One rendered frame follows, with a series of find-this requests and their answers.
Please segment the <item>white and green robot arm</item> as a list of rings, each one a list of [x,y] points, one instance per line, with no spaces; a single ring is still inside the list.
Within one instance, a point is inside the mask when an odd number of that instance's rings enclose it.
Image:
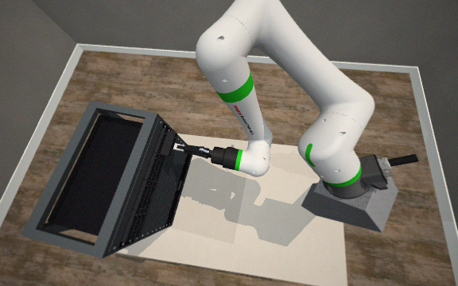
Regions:
[[[386,190],[387,177],[393,174],[384,171],[419,161],[416,154],[358,158],[354,147],[374,112],[372,96],[319,51],[279,0],[235,0],[196,45],[200,70],[249,138],[247,150],[226,147],[223,168],[259,177],[270,167],[273,134],[246,60],[253,48],[288,73],[320,108],[297,148],[329,193],[355,199],[371,187]]]

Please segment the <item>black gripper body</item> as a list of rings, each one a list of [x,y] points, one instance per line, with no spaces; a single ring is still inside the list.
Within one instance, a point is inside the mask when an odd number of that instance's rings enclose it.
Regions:
[[[209,153],[202,152],[200,154],[207,155],[209,158],[211,158],[211,162],[213,164],[223,165],[223,155],[226,150],[225,148],[214,147],[213,150],[210,150],[210,149],[206,149],[206,150],[209,151]]]

